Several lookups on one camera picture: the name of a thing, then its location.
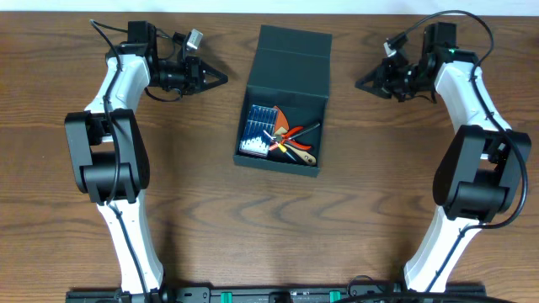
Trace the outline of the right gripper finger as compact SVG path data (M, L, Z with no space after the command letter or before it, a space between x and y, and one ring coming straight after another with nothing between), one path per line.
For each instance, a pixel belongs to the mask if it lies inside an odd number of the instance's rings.
M384 98L384 99L392 98L392 94L384 90L383 88L369 87L369 86L366 86L363 82L357 82L355 84L355 87L367 93L371 93L377 96L378 98Z
M366 87L370 84L372 87L380 87L383 83L383 67L379 66L368 72L365 76L356 81L356 87Z

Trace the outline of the clear blue precision screwdriver case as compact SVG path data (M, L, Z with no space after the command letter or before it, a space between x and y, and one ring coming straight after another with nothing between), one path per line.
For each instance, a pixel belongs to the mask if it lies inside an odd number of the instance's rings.
M267 157L276 120L277 109L253 104L239 142L239 151L256 157Z

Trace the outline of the black gift box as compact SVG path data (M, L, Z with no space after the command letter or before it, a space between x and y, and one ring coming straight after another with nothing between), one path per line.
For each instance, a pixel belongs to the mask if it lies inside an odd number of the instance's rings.
M237 165L316 177L322 143L320 125L296 140L309 146L312 162L289 157L277 149L267 156L240 150L254 105L283 112L291 128L323 123L329 101L332 35L270 25L260 28L259 42L248 77L237 128L233 160Z

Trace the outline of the orange scraper wooden handle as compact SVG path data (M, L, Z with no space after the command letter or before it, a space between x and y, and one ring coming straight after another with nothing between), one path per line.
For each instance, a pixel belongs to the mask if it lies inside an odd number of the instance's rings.
M284 112L277 106L275 106L274 109L277 110L277 117L276 117L276 121L275 121L275 131L274 131L274 133L280 127L285 127L288 130L293 129L293 128L290 127L290 125L288 123L288 119L286 118ZM315 158L315 156L313 156L309 152L309 150L308 151L302 151L302 150L296 149L295 147L291 147L291 146L288 146L288 145L285 145L285 147L296 158L297 162L303 162L303 163L307 164L308 166L314 166L314 165L317 164L317 158Z

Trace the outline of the black handled claw hammer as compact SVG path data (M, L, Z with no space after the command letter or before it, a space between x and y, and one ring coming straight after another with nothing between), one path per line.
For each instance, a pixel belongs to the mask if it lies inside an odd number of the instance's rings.
M292 138L293 139L296 139L297 137L300 137L300 136L303 136L303 135L306 135L308 134L309 132L313 131L313 130L316 130L321 124L319 122L315 122L307 127L304 127L303 126L303 130L301 132L300 135L294 135Z

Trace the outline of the red black handled pliers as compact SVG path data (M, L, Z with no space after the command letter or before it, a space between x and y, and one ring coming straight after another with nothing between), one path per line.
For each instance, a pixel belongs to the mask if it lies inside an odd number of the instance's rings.
M283 151L285 145L293 146L296 149L303 151L310 150L312 148L311 146L303 145L292 138L294 135L300 135L302 130L303 126L297 126L292 130L280 127L273 135L265 130L264 134L270 139L269 150L273 151L279 148Z

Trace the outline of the black yellow screwdriver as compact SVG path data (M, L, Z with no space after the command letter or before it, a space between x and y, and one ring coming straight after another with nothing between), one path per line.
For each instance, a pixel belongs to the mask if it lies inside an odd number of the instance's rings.
M288 151L288 149L284 145L282 145L281 143L278 143L277 147L282 153L286 154L293 162L297 162L296 158Z

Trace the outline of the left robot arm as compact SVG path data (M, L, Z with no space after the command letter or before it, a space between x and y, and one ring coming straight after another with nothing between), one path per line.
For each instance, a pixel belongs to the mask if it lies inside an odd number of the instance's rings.
M195 52L203 34L167 35L147 21L130 21L125 41L109 45L107 73L93 101L64 120L78 189L103 216L120 264L117 290L71 290L68 302L175 302L147 221L150 165L136 110L150 88L180 98L227 83L226 74Z

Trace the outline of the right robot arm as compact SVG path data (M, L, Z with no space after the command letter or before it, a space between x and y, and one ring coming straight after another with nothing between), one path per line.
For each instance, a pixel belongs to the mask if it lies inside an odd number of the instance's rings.
M400 102L420 92L440 95L455 136L436 170L436 210L418 251L403 267L407 290L442 293L458 259L483 230L510 224L493 219L527 196L526 161L531 139L512 130L501 117L483 83L482 60L456 44L456 25L424 29L420 61L404 52L407 32L387 40L381 64L355 86L377 97Z

